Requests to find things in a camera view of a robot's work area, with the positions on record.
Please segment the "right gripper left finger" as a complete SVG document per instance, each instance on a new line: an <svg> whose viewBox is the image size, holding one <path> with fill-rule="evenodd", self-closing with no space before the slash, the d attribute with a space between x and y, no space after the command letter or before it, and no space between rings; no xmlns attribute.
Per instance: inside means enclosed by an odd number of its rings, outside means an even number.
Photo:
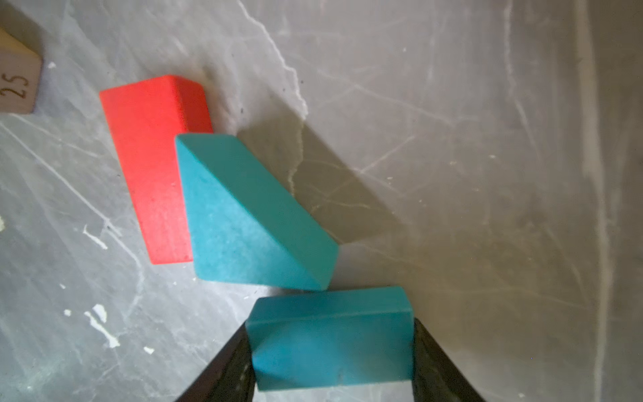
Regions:
<svg viewBox="0 0 643 402"><path fill-rule="evenodd" d="M252 401L256 373L243 323L177 402Z"/></svg>

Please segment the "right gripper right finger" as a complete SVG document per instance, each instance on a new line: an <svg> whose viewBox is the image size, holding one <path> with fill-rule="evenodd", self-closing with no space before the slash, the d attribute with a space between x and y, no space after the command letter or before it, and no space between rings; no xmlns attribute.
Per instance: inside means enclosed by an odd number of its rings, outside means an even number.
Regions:
<svg viewBox="0 0 643 402"><path fill-rule="evenodd" d="M485 402L418 318L413 357L414 402Z"/></svg>

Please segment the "teal rectangular block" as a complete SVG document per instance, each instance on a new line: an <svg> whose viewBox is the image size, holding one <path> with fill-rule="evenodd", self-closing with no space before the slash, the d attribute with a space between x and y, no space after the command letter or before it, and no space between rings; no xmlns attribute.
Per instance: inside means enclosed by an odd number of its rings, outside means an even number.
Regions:
<svg viewBox="0 0 643 402"><path fill-rule="evenodd" d="M259 299L245 327L259 390L410 380L415 315L400 286Z"/></svg>

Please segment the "teal triangular block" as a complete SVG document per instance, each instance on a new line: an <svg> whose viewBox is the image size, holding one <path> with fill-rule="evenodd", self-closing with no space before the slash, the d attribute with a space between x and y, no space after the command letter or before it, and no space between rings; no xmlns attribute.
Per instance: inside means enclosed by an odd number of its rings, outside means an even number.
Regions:
<svg viewBox="0 0 643 402"><path fill-rule="evenodd" d="M338 244L243 142L183 134L175 147L198 278L328 289Z"/></svg>

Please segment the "red rectangular block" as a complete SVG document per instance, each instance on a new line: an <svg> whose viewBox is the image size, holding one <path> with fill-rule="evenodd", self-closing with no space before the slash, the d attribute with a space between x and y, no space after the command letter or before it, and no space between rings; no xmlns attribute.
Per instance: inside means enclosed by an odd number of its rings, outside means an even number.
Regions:
<svg viewBox="0 0 643 402"><path fill-rule="evenodd" d="M204 88L164 75L103 90L100 102L151 263L192 261L175 138L213 132Z"/></svg>

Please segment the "natural wood block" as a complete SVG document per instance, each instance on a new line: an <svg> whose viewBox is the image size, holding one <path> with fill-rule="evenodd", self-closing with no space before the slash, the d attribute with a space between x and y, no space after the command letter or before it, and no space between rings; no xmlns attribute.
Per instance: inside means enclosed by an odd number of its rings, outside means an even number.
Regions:
<svg viewBox="0 0 643 402"><path fill-rule="evenodd" d="M1 112L33 112L43 60L1 29Z"/></svg>

